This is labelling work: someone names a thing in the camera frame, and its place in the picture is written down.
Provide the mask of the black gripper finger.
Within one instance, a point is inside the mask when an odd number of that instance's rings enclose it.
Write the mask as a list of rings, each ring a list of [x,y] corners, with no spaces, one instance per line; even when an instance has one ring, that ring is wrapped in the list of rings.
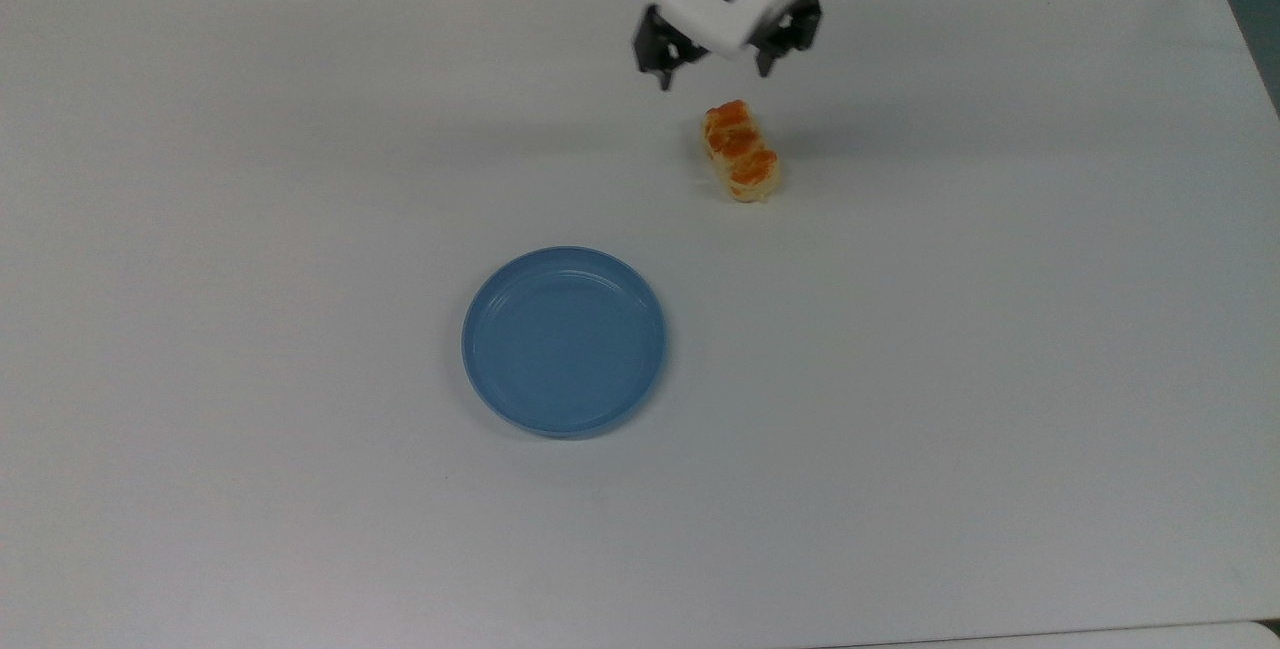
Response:
[[[751,38],[755,65],[760,78],[768,78],[773,67],[788,52],[809,51],[823,19],[820,0],[795,0],[768,24],[760,26]]]
[[[644,8],[632,38],[634,58],[641,74],[653,76],[659,88],[668,92],[676,70],[696,64],[708,55],[695,40],[686,37],[663,19],[657,5]]]

